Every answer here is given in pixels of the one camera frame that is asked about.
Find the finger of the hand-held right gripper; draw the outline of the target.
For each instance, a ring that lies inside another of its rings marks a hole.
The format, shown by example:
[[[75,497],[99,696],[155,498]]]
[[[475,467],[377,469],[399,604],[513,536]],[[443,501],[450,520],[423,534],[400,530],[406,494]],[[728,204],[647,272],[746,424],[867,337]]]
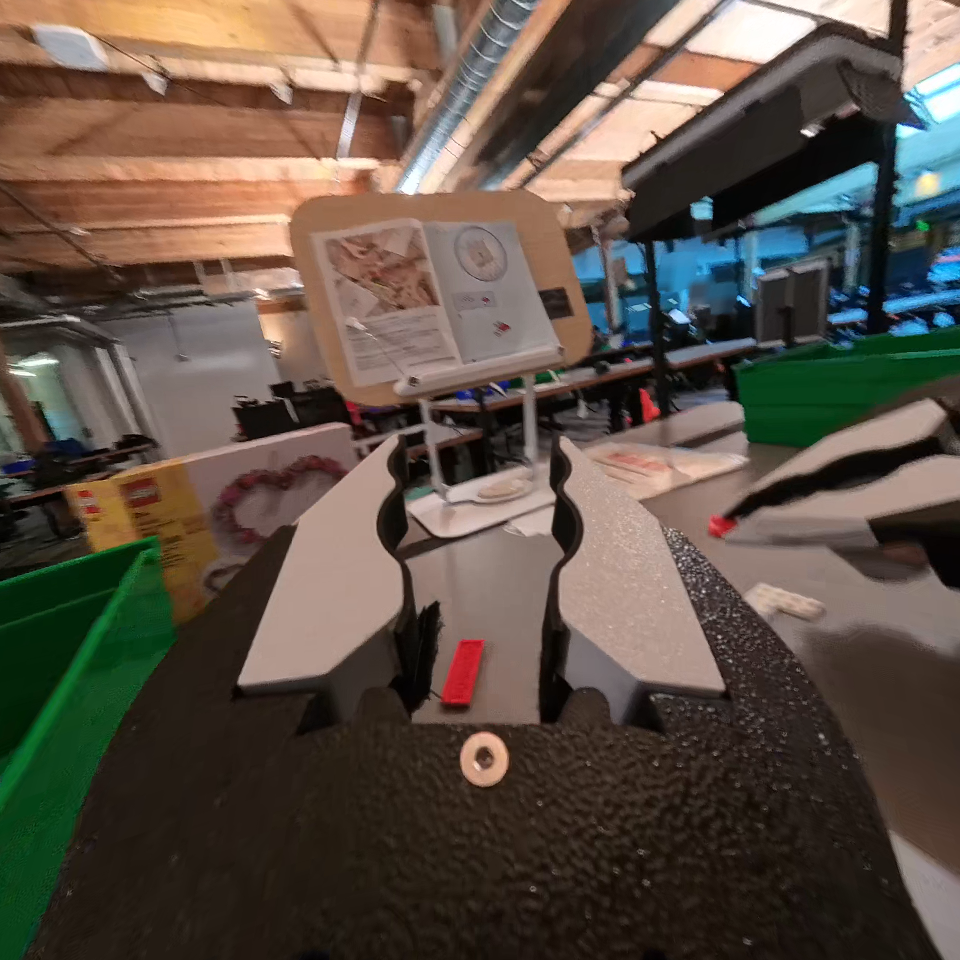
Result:
[[[731,520],[795,500],[861,486],[931,457],[952,454],[952,403],[926,397],[836,431],[754,483]]]
[[[833,549],[875,549],[880,544],[870,523],[906,503],[911,480],[906,471],[861,486],[836,489],[757,510],[740,519],[724,537],[737,544],[827,546]]]

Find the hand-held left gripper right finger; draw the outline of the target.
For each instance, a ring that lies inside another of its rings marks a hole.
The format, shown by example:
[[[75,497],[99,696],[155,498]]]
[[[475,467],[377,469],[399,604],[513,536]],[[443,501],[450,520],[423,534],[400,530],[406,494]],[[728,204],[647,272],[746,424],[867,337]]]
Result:
[[[539,702],[597,690],[609,706],[654,695],[721,700],[726,684],[666,532],[571,440],[553,438]]]

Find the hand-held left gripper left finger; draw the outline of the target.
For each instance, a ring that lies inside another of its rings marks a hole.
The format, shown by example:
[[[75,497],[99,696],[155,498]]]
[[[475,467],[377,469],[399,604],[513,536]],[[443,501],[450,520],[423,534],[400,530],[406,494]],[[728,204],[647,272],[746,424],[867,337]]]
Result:
[[[399,554],[408,478],[405,439],[390,437],[299,518],[239,694],[359,698],[413,679],[418,612]]]

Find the white brick plate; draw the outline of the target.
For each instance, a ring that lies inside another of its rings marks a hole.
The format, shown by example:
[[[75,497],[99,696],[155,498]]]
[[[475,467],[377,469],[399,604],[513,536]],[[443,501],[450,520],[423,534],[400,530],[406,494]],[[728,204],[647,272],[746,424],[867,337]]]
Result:
[[[794,593],[767,582],[759,582],[743,595],[746,603],[762,618],[785,615],[803,621],[822,618],[824,605],[811,597]]]

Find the red long brick plate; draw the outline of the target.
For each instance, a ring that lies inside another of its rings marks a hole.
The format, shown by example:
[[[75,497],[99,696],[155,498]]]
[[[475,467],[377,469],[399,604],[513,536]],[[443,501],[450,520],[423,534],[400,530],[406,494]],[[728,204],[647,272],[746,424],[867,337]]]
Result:
[[[440,705],[450,710],[469,707],[474,699],[486,641],[465,638],[457,644],[440,691]]]

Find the green plastic bin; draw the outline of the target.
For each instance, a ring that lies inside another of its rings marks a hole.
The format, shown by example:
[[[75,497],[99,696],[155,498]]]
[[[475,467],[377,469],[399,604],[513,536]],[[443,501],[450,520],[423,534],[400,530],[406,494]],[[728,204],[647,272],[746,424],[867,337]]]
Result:
[[[176,639],[154,537],[1,583],[1,957],[49,904],[104,752]]]
[[[811,343],[734,367],[748,440],[799,449],[958,371],[958,327]]]

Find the clear bag with printed sheet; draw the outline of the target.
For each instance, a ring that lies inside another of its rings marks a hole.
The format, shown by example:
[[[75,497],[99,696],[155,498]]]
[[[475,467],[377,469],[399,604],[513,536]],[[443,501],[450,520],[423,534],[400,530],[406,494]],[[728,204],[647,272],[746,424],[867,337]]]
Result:
[[[583,453],[635,501],[740,472],[748,463],[747,457],[738,453],[631,442],[608,441]]]

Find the grey monitor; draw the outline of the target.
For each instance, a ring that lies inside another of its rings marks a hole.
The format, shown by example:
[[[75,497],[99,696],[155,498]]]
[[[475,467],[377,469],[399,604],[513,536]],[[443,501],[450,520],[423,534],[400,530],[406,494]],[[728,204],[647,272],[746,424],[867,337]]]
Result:
[[[755,279],[753,338],[758,345],[783,342],[790,270],[767,270]]]
[[[830,304],[831,263],[818,259],[787,268],[784,327],[789,346],[824,337]]]

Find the yellow white heart wreath box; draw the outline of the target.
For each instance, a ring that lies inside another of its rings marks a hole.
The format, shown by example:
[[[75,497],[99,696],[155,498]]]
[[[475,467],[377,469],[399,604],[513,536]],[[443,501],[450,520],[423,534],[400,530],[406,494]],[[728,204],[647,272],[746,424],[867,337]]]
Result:
[[[113,486],[131,529],[157,538],[174,621],[185,623],[357,462],[351,428],[327,423],[128,470]]]
[[[73,484],[66,487],[64,495],[93,552],[124,546],[135,538],[113,480]]]

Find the background work table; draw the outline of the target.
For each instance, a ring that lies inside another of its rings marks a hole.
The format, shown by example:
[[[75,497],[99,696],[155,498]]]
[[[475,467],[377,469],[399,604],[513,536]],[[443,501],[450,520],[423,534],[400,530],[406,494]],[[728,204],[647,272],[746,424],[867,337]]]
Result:
[[[727,375],[733,365],[746,358],[756,341],[751,338],[708,342],[668,350],[665,355],[667,384],[672,378],[692,371]],[[641,390],[656,378],[653,345],[641,342],[585,357],[578,366],[545,371],[534,376],[535,411],[546,426],[557,425],[561,412],[584,406],[606,410],[608,431],[618,433],[632,424],[645,422]],[[429,417],[440,426],[449,426],[457,436],[479,430],[492,438],[499,429],[521,422],[525,387],[517,376],[480,388],[460,389],[429,403]]]

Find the open instruction booklet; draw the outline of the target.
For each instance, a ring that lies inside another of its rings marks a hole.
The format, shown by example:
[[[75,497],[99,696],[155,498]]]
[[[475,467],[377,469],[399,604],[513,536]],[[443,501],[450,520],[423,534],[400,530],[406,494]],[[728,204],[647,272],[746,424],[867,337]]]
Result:
[[[564,355],[511,222],[396,219],[314,232],[353,383],[400,397]]]

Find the black overhead rack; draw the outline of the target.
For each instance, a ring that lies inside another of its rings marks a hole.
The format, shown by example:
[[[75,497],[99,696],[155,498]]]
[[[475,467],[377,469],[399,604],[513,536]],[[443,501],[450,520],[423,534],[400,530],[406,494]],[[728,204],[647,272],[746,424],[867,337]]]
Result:
[[[820,26],[754,71],[621,171],[631,193],[627,240],[640,246],[650,286],[654,383],[671,413],[654,245],[690,237],[692,208],[732,228],[758,211],[872,163],[868,329],[886,319],[886,275],[898,130],[926,130],[930,114],[902,86],[903,47],[847,26]]]

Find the silver ventilation duct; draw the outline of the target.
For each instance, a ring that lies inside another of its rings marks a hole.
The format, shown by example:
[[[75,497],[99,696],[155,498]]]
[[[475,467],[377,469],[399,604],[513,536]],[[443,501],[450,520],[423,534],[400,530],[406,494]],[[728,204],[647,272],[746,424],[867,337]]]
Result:
[[[497,73],[537,6],[537,1],[493,1],[486,6],[469,33],[464,52],[455,61],[449,83],[413,138],[393,187],[395,193],[415,195],[421,191],[428,172]]]

